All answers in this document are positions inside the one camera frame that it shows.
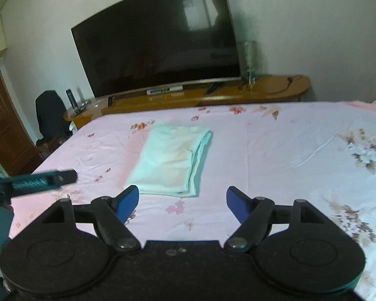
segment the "television stand leg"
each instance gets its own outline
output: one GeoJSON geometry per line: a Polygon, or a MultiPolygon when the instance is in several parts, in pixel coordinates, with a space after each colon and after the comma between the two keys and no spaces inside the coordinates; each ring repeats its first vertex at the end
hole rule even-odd
{"type": "Polygon", "coordinates": [[[218,90],[219,88],[221,88],[221,86],[223,86],[223,82],[218,82],[218,83],[214,83],[208,90],[206,90],[204,92],[205,95],[209,95],[211,94],[212,92],[218,90]]]}

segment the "black office chair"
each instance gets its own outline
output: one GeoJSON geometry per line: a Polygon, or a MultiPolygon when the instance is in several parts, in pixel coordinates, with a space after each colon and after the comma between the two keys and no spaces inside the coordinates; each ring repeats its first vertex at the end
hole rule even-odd
{"type": "Polygon", "coordinates": [[[63,117],[66,109],[60,96],[55,91],[44,91],[35,104],[39,131],[43,135],[36,142],[37,147],[51,144],[53,139],[57,139],[59,144],[66,141],[72,133],[69,130],[70,123],[63,117]]]}

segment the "chair backrest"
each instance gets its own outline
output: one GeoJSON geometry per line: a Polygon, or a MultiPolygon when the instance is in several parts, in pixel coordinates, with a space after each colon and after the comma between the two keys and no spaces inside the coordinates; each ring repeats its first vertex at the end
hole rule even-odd
{"type": "Polygon", "coordinates": [[[44,91],[35,101],[39,131],[44,140],[69,137],[70,123],[64,119],[66,108],[55,91],[44,91]]]}

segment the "mint green cloth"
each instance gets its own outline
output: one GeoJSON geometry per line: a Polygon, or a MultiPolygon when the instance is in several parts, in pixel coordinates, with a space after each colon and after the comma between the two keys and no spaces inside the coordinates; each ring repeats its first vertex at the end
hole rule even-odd
{"type": "Polygon", "coordinates": [[[139,193],[195,196],[194,177],[210,137],[208,128],[155,122],[124,188],[136,185],[139,193]]]}

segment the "television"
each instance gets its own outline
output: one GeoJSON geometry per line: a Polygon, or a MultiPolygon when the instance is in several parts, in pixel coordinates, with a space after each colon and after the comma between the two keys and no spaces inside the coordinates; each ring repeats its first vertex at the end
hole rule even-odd
{"type": "Polygon", "coordinates": [[[96,97],[241,77],[228,0],[123,0],[71,32],[96,97]]]}

